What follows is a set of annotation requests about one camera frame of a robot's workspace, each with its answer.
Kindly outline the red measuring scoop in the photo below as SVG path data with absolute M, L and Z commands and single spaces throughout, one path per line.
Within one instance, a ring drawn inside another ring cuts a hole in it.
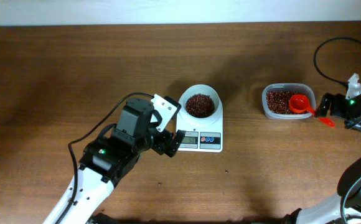
M 316 115 L 316 111 L 311 107 L 309 98 L 306 95 L 293 95 L 289 100 L 289 109 L 294 113 L 303 113 L 307 111 L 326 126 L 330 128 L 335 127 L 335 123 L 331 119 L 318 117 Z

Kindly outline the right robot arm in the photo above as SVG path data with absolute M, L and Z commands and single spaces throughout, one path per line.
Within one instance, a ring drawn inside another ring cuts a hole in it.
M 330 93 L 322 97 L 314 116 L 325 119 L 332 126 L 327 115 L 344 121 L 345 129 L 361 132 L 361 83 L 359 76 L 352 75 L 347 82 L 345 95 Z M 361 221 L 361 158 L 350 165 L 342 174 L 337 193 L 311 208 L 299 208 L 285 215 L 281 223 L 348 223 Z

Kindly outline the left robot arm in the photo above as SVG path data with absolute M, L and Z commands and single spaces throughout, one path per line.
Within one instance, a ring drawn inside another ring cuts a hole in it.
M 74 176 L 45 223 L 87 223 L 122 178 L 152 149 L 174 157 L 185 131 L 166 130 L 182 108 L 172 98 L 130 98 L 117 123 L 105 126 L 74 164 Z

